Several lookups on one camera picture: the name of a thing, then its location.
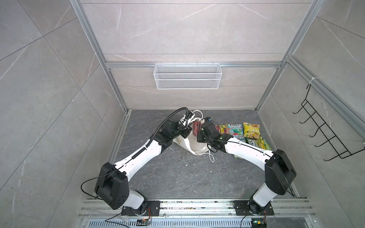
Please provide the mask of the white floral paper bag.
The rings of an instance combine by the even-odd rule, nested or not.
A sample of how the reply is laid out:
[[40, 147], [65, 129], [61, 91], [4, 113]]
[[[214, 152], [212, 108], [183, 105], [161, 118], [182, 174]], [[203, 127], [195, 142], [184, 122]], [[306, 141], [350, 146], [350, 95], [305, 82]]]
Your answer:
[[[193, 112], [195, 114], [195, 118], [193, 119], [193, 121], [200, 121], [203, 119], [203, 113], [200, 110], [194, 110]], [[215, 158], [208, 149], [208, 146], [204, 143], [197, 142], [197, 137], [193, 135], [193, 129], [186, 139], [178, 136], [177, 138], [173, 139], [173, 142], [178, 144], [180, 147], [184, 148], [188, 152], [192, 153], [193, 155], [201, 156], [207, 154], [211, 162], [215, 162]]]

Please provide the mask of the magenta snack packet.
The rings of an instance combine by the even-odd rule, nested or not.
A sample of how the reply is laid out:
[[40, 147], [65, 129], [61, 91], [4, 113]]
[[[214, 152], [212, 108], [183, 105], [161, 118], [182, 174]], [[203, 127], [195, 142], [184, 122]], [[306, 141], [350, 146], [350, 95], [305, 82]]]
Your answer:
[[195, 120], [195, 121], [193, 121], [193, 123], [192, 123], [192, 129], [193, 129], [193, 135], [195, 136], [195, 137], [197, 137], [198, 136], [198, 134], [199, 134], [199, 132], [201, 131], [201, 121], [199, 121], [199, 120]]

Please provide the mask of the yellow orange snack packet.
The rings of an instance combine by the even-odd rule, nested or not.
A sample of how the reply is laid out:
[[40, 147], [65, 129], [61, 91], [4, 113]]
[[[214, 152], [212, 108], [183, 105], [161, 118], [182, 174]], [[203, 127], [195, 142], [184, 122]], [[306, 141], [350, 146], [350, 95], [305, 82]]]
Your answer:
[[222, 125], [216, 125], [215, 126], [217, 131], [222, 135], [222, 134], [227, 134], [228, 133], [228, 128], [226, 124], [222, 124]]

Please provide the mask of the teal mint candy packet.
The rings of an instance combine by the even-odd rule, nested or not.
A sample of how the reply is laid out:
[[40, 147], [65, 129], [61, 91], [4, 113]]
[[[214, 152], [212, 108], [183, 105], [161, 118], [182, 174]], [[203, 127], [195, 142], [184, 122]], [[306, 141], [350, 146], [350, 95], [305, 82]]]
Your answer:
[[227, 133], [233, 137], [241, 140], [244, 138], [244, 131], [242, 124], [227, 124]]

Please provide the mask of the yellow green snack packet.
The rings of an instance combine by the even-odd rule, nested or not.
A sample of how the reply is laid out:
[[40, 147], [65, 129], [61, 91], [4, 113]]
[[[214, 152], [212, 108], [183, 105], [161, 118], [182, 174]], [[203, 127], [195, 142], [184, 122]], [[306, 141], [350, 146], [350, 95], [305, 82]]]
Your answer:
[[243, 123], [244, 137], [251, 139], [260, 139], [260, 125], [252, 123]]

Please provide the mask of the yellow lemon candy packet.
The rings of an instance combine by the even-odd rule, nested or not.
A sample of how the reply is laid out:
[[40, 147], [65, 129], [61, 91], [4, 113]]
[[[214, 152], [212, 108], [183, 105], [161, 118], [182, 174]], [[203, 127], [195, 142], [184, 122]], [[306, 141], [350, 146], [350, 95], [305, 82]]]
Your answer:
[[244, 159], [245, 153], [245, 144], [237, 138], [233, 138], [232, 141], [234, 142], [234, 156], [240, 159]]

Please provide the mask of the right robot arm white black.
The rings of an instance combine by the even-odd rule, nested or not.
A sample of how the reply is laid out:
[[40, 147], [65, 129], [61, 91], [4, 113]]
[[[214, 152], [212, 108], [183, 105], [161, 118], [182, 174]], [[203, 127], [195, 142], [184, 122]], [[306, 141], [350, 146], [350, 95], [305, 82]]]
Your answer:
[[265, 172], [265, 182], [247, 203], [248, 210], [252, 214], [262, 213], [272, 199], [278, 195], [285, 195], [297, 176], [284, 151], [264, 150], [240, 141], [230, 134], [221, 134], [209, 118], [206, 118], [200, 127], [197, 142], [207, 144], [213, 152], [221, 151], [240, 157]]

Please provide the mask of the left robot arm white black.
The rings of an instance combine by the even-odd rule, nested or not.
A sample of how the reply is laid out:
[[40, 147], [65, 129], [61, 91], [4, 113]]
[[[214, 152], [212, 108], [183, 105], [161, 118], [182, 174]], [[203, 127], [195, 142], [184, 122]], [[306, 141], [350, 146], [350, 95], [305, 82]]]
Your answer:
[[129, 181], [150, 160], [170, 147], [175, 138], [182, 136], [185, 139], [191, 130], [191, 121], [166, 120], [134, 153], [114, 164], [107, 162], [102, 166], [94, 193], [113, 210], [126, 207], [143, 215], [148, 200], [138, 191], [130, 190]]

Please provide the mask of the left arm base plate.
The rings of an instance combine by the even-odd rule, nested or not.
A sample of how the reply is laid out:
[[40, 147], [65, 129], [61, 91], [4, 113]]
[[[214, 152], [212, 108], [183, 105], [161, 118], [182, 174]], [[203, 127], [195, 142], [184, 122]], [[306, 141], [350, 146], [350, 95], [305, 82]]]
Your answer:
[[148, 200], [139, 209], [123, 207], [122, 216], [159, 216], [161, 202], [158, 200]]

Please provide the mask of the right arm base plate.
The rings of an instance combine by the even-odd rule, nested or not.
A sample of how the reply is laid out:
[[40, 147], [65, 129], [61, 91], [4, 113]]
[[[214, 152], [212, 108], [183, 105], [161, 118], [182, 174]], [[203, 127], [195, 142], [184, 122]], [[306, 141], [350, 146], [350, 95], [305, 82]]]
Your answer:
[[233, 207], [237, 216], [273, 216], [274, 210], [269, 202], [265, 207], [261, 207], [255, 201], [234, 200]]

